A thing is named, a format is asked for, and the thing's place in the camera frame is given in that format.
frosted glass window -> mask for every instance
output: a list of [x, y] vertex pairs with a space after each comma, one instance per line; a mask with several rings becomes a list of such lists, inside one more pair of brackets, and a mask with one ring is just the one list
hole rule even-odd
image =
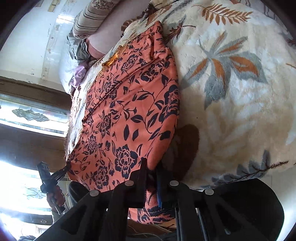
[[66, 137], [70, 111], [0, 94], [0, 123]]

electric cord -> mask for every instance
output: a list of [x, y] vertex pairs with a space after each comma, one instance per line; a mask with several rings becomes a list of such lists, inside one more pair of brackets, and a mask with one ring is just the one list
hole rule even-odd
[[160, 241], [163, 241], [163, 239], [161, 237], [159, 237], [156, 234], [151, 234], [151, 233], [132, 234], [131, 236], [137, 236], [137, 235], [152, 235], [152, 236], [158, 237]]
[[68, 211], [69, 211], [69, 208], [68, 208], [68, 205], [67, 205], [67, 202], [66, 202], [65, 194], [63, 194], [63, 196], [64, 196], [64, 198], [65, 198], [65, 204], [66, 204], [66, 207], [67, 207], [67, 209], [68, 209]]

pillow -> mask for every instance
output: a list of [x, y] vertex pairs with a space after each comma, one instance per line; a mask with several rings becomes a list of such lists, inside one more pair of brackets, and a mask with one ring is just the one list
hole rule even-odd
[[120, 1], [97, 31], [89, 37], [89, 43], [101, 53], [108, 53], [121, 39], [122, 24], [142, 14], [149, 2], [150, 0]]
[[92, 35], [119, 1], [92, 0], [76, 18], [73, 35], [78, 39]]
[[66, 48], [63, 49], [59, 62], [59, 78], [66, 93], [73, 91], [73, 76], [79, 64], [87, 61], [90, 54], [87, 51], [85, 39], [77, 39], [72, 31], [67, 35]]

wall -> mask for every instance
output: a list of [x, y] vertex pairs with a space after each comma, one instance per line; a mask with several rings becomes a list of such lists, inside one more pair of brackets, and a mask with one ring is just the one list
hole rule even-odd
[[65, 138], [17, 129], [0, 124], [0, 161], [36, 170], [46, 162], [51, 172], [65, 166]]
[[0, 51], [0, 76], [64, 91], [58, 76], [66, 35], [89, 0], [44, 0], [16, 25]]

striped pillow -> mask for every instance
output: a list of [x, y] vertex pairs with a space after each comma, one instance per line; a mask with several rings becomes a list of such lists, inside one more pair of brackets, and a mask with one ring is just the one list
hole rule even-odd
[[78, 39], [91, 36], [121, 0], [92, 0], [76, 17], [73, 35]]

